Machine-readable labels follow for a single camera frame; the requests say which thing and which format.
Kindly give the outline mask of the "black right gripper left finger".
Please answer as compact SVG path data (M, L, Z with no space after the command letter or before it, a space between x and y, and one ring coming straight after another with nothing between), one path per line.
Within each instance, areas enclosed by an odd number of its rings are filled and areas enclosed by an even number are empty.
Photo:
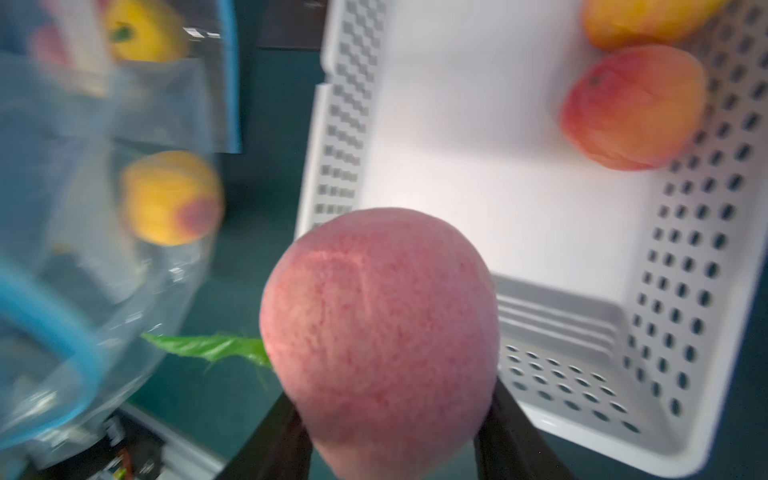
M313 445L301 417L285 393L216 480L307 480Z

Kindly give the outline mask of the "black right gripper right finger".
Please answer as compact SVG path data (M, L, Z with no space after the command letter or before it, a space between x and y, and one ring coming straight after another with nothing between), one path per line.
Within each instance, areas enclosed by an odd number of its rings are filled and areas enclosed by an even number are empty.
M482 480L575 480L534 427L501 380L474 439Z

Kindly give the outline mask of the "pink peach basket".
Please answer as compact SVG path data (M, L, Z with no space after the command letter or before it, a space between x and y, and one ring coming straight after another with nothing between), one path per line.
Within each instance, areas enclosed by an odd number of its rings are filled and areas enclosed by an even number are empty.
M266 354L340 479L421 479L478 433L497 380L496 289L454 226L404 208L307 232L263 290Z

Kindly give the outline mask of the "yellow peach red spot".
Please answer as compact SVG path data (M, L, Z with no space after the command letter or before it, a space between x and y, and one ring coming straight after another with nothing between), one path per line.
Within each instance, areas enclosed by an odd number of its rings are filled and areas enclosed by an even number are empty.
M122 209L132 232L164 247L194 243L214 234L224 215L218 171L183 150L155 153L121 173Z

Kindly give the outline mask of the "orange-pink cracked peach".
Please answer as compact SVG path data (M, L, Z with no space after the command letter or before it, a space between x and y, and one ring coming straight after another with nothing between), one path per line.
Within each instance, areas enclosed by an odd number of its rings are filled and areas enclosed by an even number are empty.
M570 90L560 113L561 131L606 168L662 168L701 127L707 80L703 64L684 50L666 45L622 49Z

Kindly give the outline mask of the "small yellow-red peach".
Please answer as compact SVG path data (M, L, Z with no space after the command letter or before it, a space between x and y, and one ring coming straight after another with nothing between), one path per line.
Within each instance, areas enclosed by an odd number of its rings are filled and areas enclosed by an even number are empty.
M645 44L672 45L700 30L724 0L589 0L581 20L589 42L603 51Z

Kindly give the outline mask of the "clear zip-top bag blue zipper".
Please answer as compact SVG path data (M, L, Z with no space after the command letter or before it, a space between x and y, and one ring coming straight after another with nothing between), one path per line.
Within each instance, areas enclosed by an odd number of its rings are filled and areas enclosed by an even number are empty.
M4 1L1 49L52 73L104 77L125 62L203 64L221 153L241 150L239 45L232 1Z

